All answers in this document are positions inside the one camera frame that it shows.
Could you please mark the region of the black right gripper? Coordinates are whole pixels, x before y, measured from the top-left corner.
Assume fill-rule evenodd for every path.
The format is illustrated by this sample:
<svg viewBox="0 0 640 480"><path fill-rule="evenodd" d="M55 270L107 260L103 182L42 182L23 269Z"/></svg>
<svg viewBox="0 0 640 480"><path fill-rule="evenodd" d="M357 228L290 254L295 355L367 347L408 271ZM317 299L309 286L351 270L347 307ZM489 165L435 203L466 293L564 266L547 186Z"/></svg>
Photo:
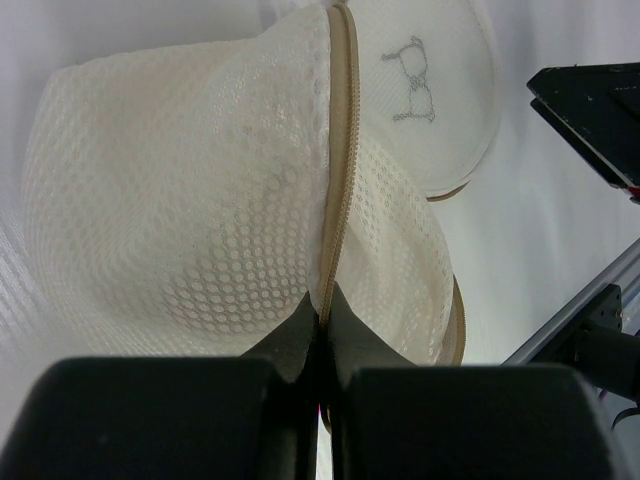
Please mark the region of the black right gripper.
<svg viewBox="0 0 640 480"><path fill-rule="evenodd" d="M531 107L610 186L639 198L639 64L549 67Z"/></svg>

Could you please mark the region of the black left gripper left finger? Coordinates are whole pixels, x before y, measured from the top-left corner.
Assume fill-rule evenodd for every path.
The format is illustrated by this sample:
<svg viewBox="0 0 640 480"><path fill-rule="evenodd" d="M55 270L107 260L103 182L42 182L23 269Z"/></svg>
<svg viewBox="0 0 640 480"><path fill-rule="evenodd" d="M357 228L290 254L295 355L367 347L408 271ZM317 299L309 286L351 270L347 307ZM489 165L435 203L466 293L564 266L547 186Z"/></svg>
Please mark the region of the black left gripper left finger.
<svg viewBox="0 0 640 480"><path fill-rule="evenodd" d="M317 315L309 299L234 357L82 357L34 384L5 479L312 479Z"/></svg>

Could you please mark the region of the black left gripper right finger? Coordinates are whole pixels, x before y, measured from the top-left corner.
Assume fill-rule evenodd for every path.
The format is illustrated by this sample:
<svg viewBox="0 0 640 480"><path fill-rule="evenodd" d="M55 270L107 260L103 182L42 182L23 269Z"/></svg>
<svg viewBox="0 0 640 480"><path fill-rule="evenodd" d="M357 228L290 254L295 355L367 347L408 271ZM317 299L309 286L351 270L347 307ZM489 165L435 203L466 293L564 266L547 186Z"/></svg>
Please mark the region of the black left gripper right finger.
<svg viewBox="0 0 640 480"><path fill-rule="evenodd" d="M338 479L621 479L586 381L562 366L418 367L333 294L324 416Z"/></svg>

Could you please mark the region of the white mesh laundry bag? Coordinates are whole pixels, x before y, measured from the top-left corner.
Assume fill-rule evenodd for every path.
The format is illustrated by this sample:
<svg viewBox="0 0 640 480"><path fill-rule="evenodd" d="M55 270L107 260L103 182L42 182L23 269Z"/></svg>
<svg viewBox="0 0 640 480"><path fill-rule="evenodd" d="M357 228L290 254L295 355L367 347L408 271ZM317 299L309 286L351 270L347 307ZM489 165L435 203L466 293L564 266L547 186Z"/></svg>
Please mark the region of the white mesh laundry bag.
<svg viewBox="0 0 640 480"><path fill-rule="evenodd" d="M23 183L35 276L106 353L238 355L341 290L418 365L456 365L462 298L434 200L499 122L472 1L311 1L251 39L54 73Z"/></svg>

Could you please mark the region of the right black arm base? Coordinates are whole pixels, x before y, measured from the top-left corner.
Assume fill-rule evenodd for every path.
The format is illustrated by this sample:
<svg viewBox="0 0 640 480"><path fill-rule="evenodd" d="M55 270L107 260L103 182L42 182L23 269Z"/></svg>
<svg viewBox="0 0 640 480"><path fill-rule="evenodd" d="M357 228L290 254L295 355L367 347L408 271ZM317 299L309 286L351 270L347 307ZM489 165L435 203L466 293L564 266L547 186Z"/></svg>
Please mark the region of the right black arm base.
<svg viewBox="0 0 640 480"><path fill-rule="evenodd" d="M639 400L639 338L622 331L622 293L607 285L563 329L554 360L593 385Z"/></svg>

